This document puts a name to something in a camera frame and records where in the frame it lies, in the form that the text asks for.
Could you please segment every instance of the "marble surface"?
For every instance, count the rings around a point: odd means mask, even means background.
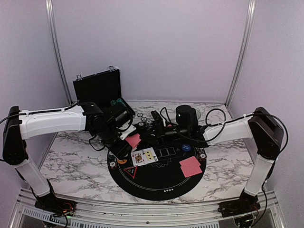
[[[152,119],[152,110],[167,107],[169,116],[175,118],[178,102],[128,102],[136,113]],[[224,105],[186,103],[201,112],[199,123],[205,123],[205,115],[212,108],[225,110]],[[209,121],[222,121],[222,114],[212,112]],[[68,196],[113,202],[181,203],[227,199],[240,195],[248,180],[253,163],[242,140],[235,140],[206,148],[207,168],[199,184],[190,192],[166,201],[149,201],[134,197],[123,191],[112,179],[107,167],[107,149],[97,152],[88,144],[87,132],[58,133],[41,172],[52,183],[56,193]],[[96,141],[96,148],[101,145]]]

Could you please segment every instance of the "red triangle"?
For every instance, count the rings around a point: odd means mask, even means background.
[[[134,179],[137,171],[137,166],[125,168],[123,170],[126,171],[126,173],[128,173]]]

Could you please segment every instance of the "white wall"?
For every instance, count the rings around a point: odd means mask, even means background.
[[[45,1],[1,1],[0,119],[14,105],[29,110],[66,105],[47,22]],[[0,126],[1,136],[3,127],[4,124]],[[52,135],[44,135],[28,140],[28,152],[35,162],[41,160],[51,138]],[[5,228],[22,181],[3,162],[0,173],[0,227]]]
[[[286,124],[290,142],[280,154],[274,188],[288,228],[304,227],[304,1],[258,0],[252,35],[231,111],[263,106]],[[249,150],[256,154],[252,141]]]
[[[54,0],[70,90],[119,66],[128,100],[224,103],[248,0]]]

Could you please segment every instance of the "vent grille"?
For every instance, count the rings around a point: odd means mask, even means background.
[[[66,219],[63,217],[60,218],[54,218],[51,216],[51,212],[47,211],[41,211],[39,209],[34,209],[34,208],[27,208],[25,207],[23,209],[23,214],[30,216],[32,218],[36,218],[45,222],[50,222],[53,224],[61,224],[65,225],[66,224]],[[105,224],[98,224],[95,222],[86,222],[86,221],[79,221],[74,219],[73,217],[68,218],[68,226],[69,228],[130,228],[127,226],[108,226]],[[220,228],[219,227],[219,222],[212,222],[212,223],[205,223],[205,224],[197,224],[195,226],[178,226],[178,228]]]

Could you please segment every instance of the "blue poker chip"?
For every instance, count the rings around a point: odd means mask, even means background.
[[[189,152],[191,150],[191,146],[188,144],[183,144],[181,148],[185,152]]]

